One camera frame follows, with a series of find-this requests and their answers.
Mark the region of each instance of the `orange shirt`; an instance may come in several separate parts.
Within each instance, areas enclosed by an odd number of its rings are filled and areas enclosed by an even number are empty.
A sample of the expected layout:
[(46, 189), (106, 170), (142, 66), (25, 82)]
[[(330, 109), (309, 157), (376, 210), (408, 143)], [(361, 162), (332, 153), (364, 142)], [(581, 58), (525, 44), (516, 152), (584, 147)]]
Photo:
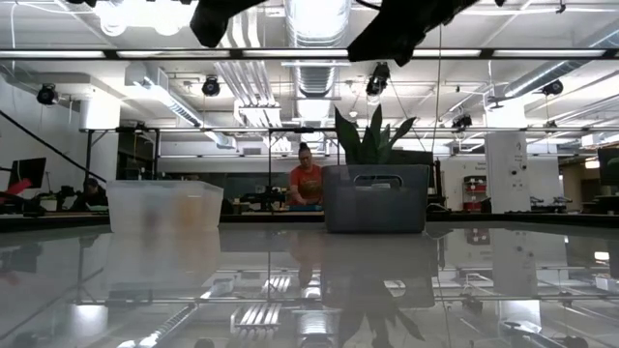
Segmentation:
[(299, 194), (309, 201), (316, 204), (322, 199), (322, 175), (320, 167), (313, 165), (310, 171), (306, 171), (300, 166), (290, 172), (290, 186), (297, 186)]

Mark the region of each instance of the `woman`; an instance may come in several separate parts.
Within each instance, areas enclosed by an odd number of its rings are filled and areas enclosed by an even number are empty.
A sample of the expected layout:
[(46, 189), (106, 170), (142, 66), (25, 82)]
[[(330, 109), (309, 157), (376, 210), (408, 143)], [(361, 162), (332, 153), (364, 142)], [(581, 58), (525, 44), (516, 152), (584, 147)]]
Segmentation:
[(322, 202), (322, 176), (320, 166), (312, 163), (308, 144), (299, 144), (299, 162), (290, 172), (292, 205), (313, 205)]

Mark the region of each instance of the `translucent plastic bin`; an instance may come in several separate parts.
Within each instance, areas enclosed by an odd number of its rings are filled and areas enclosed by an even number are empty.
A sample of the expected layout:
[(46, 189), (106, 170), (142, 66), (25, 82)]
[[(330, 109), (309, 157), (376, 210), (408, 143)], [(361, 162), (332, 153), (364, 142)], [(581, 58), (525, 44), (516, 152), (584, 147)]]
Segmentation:
[(220, 224), (223, 188), (190, 181), (107, 184), (113, 232), (207, 231)]
[(426, 227), (427, 165), (322, 168), (323, 208), (332, 233), (419, 233)]

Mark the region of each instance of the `person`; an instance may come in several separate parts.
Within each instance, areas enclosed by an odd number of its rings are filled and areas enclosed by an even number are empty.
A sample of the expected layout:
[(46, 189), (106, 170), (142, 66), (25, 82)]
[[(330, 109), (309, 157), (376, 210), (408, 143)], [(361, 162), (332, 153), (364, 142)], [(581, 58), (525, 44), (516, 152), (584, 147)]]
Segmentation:
[(89, 206), (107, 206), (105, 189), (99, 186), (95, 178), (88, 178), (84, 183), (84, 192), (80, 194), (71, 206), (72, 211), (87, 212)]
[(320, 166), (312, 161), (311, 149), (302, 142), (299, 145), (299, 162), (290, 172), (291, 205), (314, 205), (322, 203), (322, 175)]

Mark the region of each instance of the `gray plastic bin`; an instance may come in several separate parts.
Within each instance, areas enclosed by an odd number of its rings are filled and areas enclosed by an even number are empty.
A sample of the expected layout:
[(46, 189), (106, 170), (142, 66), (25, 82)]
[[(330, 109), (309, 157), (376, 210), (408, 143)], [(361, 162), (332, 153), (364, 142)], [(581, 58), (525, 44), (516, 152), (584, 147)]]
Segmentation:
[(426, 226), (427, 165), (322, 168), (323, 208), (332, 233), (420, 233)]

